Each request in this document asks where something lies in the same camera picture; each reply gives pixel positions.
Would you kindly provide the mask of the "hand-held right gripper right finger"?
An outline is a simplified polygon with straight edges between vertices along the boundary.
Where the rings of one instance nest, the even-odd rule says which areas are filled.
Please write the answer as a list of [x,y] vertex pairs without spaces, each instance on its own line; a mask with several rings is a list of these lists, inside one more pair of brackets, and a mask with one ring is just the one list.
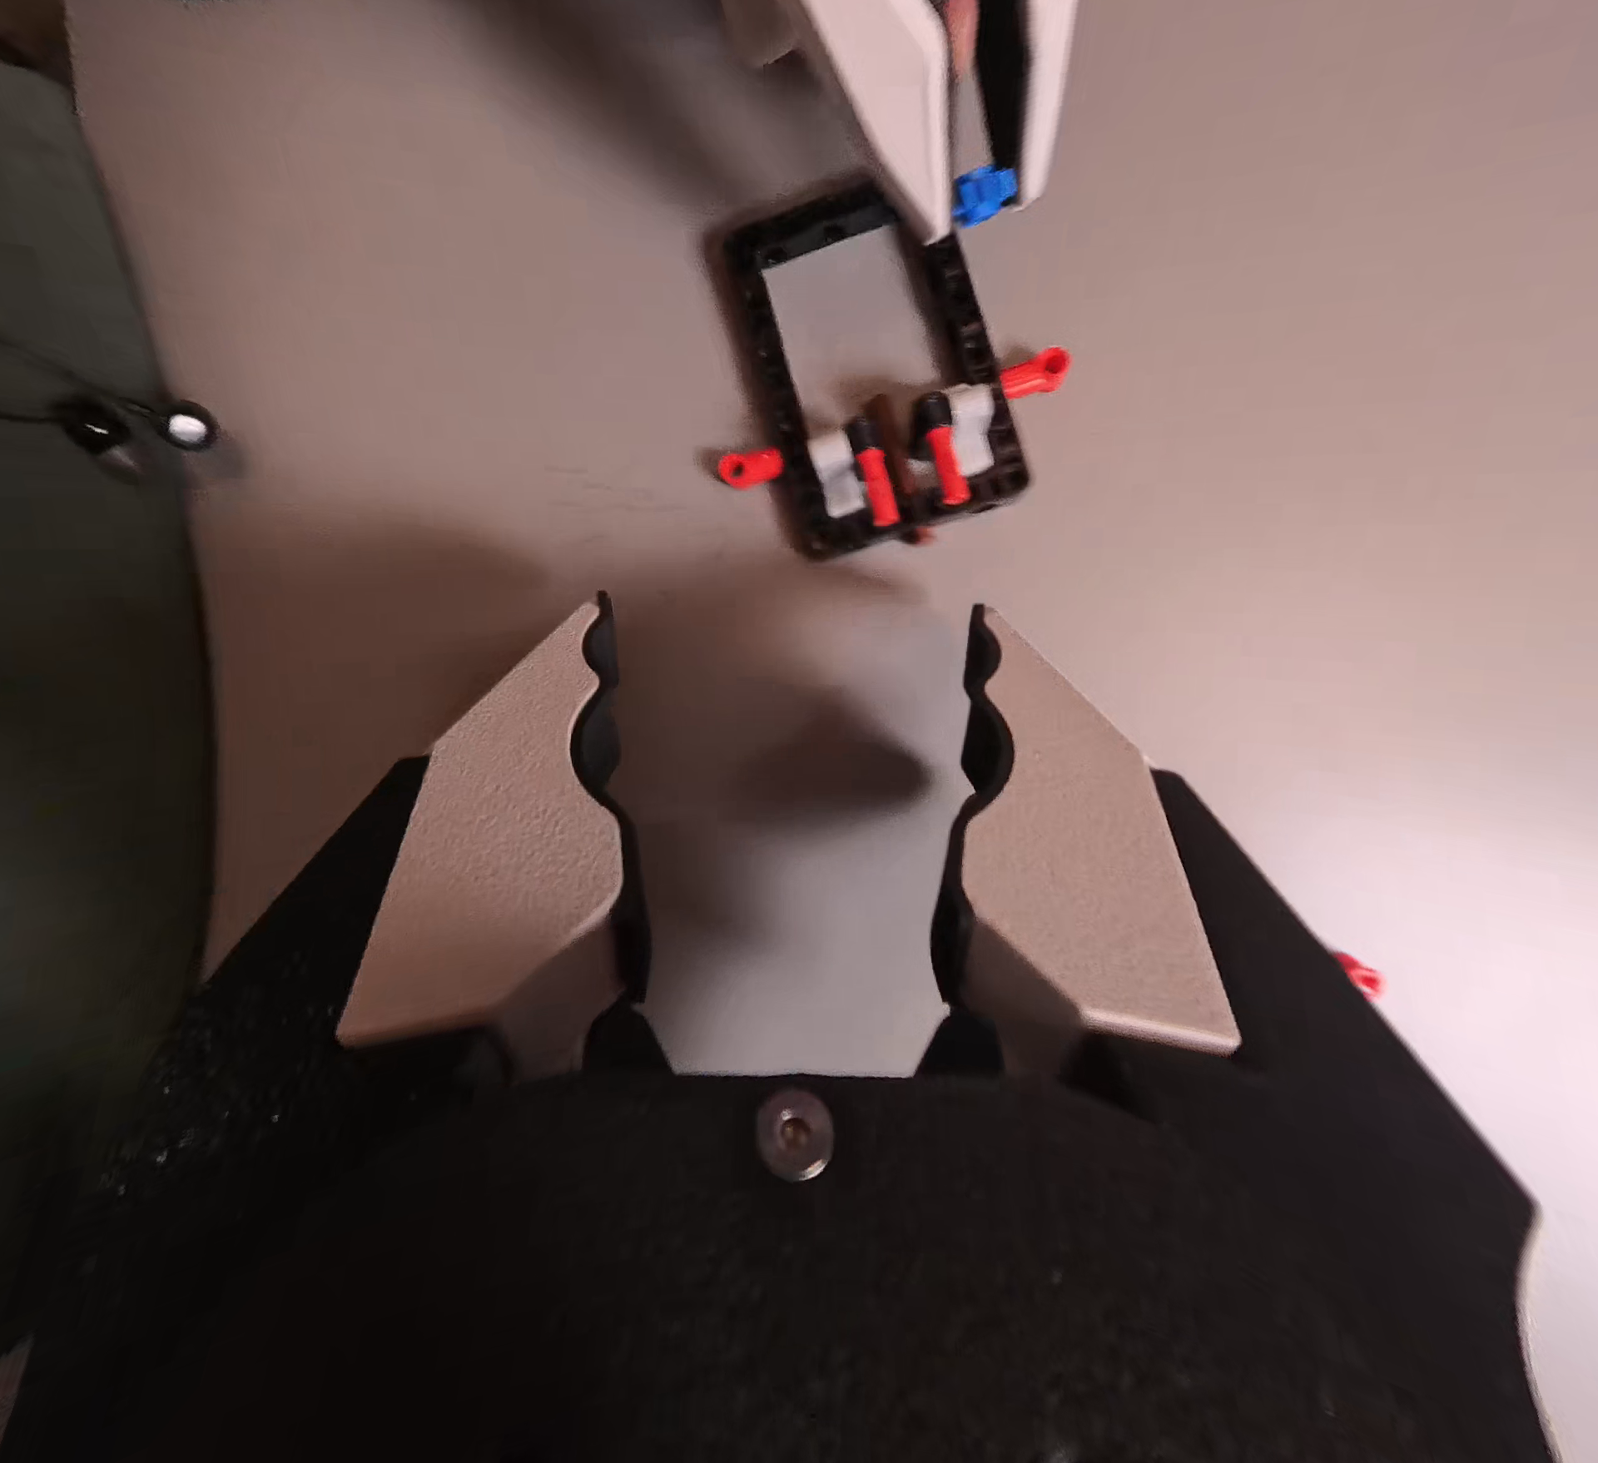
[[997,609],[972,609],[930,954],[1001,1074],[1059,1079],[1098,1042],[1229,1059],[1239,1020],[1148,758]]

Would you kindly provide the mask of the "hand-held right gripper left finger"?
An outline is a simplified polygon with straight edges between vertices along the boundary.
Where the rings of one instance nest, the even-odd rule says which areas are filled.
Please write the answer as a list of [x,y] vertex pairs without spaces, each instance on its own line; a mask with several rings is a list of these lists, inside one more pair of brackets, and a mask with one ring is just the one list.
[[579,604],[427,757],[338,1023],[348,1048],[482,1033],[512,1077],[581,1067],[640,1003],[650,913],[620,765],[613,606]]

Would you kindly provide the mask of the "black lego frame assembly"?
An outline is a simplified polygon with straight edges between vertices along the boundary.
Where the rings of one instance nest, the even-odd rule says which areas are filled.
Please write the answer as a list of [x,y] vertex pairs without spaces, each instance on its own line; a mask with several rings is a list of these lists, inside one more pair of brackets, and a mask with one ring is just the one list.
[[[893,238],[907,267],[937,374],[902,392],[870,389],[851,399],[841,418],[814,418],[803,403],[771,278],[782,267],[881,233]],[[959,240],[912,240],[881,188],[858,179],[756,215],[720,238],[719,253],[734,339],[766,441],[720,455],[714,470],[737,491],[779,488],[799,552],[833,560],[900,540],[900,510],[866,416],[868,399],[880,391],[893,396],[907,428],[918,486],[908,512],[935,533],[1004,508],[1029,488],[1012,411],[1022,399],[1058,392],[1073,357],[1049,345],[1001,364]]]

